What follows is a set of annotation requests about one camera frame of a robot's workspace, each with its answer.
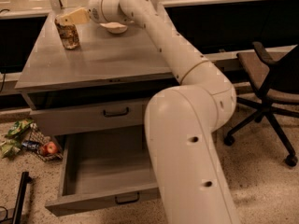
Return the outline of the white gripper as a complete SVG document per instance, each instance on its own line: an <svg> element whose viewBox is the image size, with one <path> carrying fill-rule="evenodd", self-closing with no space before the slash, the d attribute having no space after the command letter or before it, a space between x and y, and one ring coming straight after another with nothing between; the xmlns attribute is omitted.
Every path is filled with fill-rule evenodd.
<svg viewBox="0 0 299 224"><path fill-rule="evenodd" d="M74 11L58 15L55 21L62 26L84 24L89 22L90 18L96 23L105 23L107 20L102 10L103 1L104 0L89 0L88 11L81 7Z"/></svg>

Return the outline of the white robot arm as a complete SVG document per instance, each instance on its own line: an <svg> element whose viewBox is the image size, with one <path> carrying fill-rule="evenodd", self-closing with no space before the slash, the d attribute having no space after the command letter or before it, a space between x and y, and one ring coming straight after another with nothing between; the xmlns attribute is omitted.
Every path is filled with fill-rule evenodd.
<svg viewBox="0 0 299 224"><path fill-rule="evenodd" d="M234 114L235 88L150 0L90 0L61 25L129 21L140 26L178 81L156 93L145 134L168 224L241 224L212 134Z"/></svg>

